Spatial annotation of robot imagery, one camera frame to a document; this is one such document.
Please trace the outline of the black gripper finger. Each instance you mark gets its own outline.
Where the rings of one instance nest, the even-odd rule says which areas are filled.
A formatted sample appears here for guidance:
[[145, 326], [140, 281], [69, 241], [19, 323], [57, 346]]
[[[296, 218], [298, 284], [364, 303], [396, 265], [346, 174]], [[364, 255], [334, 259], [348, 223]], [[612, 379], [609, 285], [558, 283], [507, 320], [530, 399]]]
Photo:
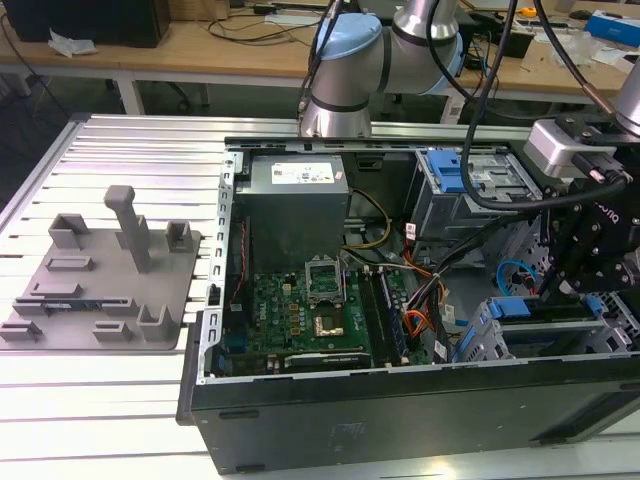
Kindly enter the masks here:
[[538, 290], [547, 306], [565, 305], [581, 273], [583, 248], [580, 225], [583, 217], [580, 201], [545, 211], [542, 220], [542, 239], [548, 247], [548, 268]]
[[631, 287], [628, 253], [572, 244], [559, 253], [559, 291], [564, 295], [623, 291]]

